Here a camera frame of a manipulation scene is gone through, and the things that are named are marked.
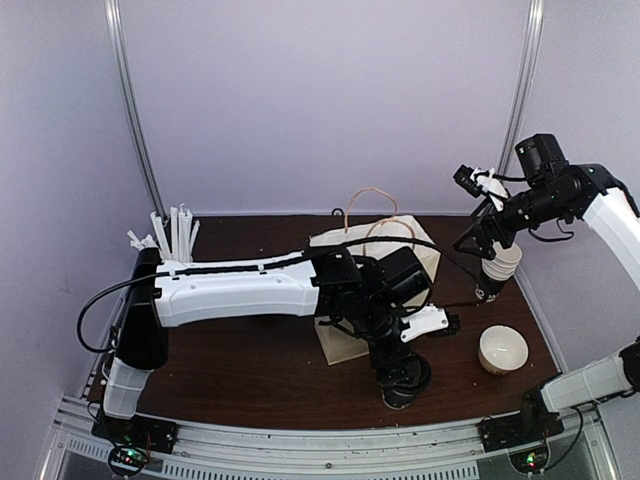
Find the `kraft paper takeout bag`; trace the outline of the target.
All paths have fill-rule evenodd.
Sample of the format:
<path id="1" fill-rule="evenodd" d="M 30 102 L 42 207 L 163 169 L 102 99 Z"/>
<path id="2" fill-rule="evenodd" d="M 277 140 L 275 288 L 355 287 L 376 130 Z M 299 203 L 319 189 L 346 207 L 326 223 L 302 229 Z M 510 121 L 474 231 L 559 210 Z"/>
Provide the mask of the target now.
<path id="1" fill-rule="evenodd" d="M 390 216 L 373 223 L 359 225 L 352 224 L 350 220 L 351 208 L 356 199 L 364 192 L 368 191 L 376 192 L 390 200 L 393 205 L 393 212 Z M 398 205 L 394 197 L 378 188 L 364 187 L 358 190 L 349 200 L 344 213 L 343 226 L 338 229 L 329 230 L 312 236 L 309 240 L 309 245 L 311 247 L 329 246 L 350 240 L 383 236 L 424 240 L 430 243 L 433 242 L 414 216 L 398 216 L 397 212 Z M 392 253 L 402 246 L 409 246 L 412 249 L 413 253 L 417 256 L 418 260 L 429 274 L 431 280 L 434 281 L 441 258 L 441 254 L 437 250 L 433 250 L 422 245 L 396 242 L 372 242 L 351 246 L 348 250 L 352 255 L 364 255 L 380 260 L 387 254 Z M 321 320 L 328 320 L 328 317 L 317 317 L 314 320 L 314 328 L 329 366 L 363 357 L 368 354 L 368 345 L 364 340 L 352 338 L 334 327 L 322 326 L 320 324 Z"/>

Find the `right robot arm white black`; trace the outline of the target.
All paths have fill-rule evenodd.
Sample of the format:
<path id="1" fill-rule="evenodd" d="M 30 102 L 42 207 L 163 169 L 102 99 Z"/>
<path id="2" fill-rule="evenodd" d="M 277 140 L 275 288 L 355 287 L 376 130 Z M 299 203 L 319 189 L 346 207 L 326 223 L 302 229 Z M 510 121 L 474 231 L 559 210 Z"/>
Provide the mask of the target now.
<path id="1" fill-rule="evenodd" d="M 477 200 L 453 249 L 490 260 L 520 247 L 512 280 L 558 371 L 513 433 L 533 441 L 550 412 L 574 407 L 603 420 L 636 415 L 639 386 L 620 353 L 639 338 L 638 195 L 604 165 L 568 160 L 550 133 L 519 141 L 513 155 L 512 173 L 461 166 L 453 176 Z"/>

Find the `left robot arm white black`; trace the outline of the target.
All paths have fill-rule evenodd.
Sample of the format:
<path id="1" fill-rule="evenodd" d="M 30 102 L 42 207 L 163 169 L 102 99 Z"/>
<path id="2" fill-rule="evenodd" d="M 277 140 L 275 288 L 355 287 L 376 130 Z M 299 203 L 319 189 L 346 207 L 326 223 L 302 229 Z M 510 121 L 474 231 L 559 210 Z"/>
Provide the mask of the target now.
<path id="1" fill-rule="evenodd" d="M 431 367 L 406 337 L 420 322 L 405 305 L 433 285 L 407 246 L 375 259 L 343 246 L 308 247 L 280 257 L 190 263 L 140 252 L 131 279 L 94 295 L 81 317 L 102 298 L 126 290 L 124 321 L 104 389 L 106 429 L 123 444 L 144 433 L 135 415 L 151 373 L 168 360 L 168 331 L 219 318 L 285 315 L 347 321 L 366 342 L 384 403 L 408 406 L 431 380 Z"/>

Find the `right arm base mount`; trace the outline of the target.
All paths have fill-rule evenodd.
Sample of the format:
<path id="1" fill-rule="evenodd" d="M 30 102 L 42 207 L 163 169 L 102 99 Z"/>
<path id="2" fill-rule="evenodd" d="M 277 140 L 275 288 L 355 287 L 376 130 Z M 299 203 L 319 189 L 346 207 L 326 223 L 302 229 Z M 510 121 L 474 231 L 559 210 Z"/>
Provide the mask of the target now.
<path id="1" fill-rule="evenodd" d="M 531 412 L 485 416 L 476 426 L 485 453 L 506 450 L 513 469 L 528 476 L 542 474 L 551 465 L 549 440 L 564 432 L 558 414 Z"/>

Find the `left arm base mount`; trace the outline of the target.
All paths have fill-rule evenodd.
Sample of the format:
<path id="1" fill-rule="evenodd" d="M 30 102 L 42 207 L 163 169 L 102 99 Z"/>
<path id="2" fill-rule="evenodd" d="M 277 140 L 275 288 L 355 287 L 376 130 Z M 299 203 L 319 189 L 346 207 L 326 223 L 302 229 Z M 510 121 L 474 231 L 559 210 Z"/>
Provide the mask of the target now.
<path id="1" fill-rule="evenodd" d="M 153 454 L 171 454 L 177 440 L 175 422 L 134 415 L 129 420 L 99 414 L 93 436 L 109 442 L 107 465 L 119 476 L 135 476 L 153 460 Z"/>

